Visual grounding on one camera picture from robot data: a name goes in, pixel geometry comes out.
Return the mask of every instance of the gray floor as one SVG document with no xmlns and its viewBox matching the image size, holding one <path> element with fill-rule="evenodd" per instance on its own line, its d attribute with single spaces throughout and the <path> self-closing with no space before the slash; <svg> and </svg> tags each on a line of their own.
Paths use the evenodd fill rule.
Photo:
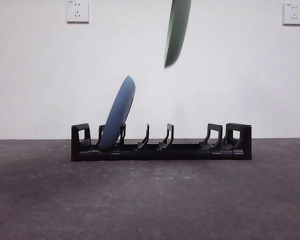
<svg viewBox="0 0 300 240">
<path fill-rule="evenodd" d="M 0 240 L 300 240 L 300 139 L 253 160 L 70 162 L 69 140 L 0 140 Z"/>
</svg>

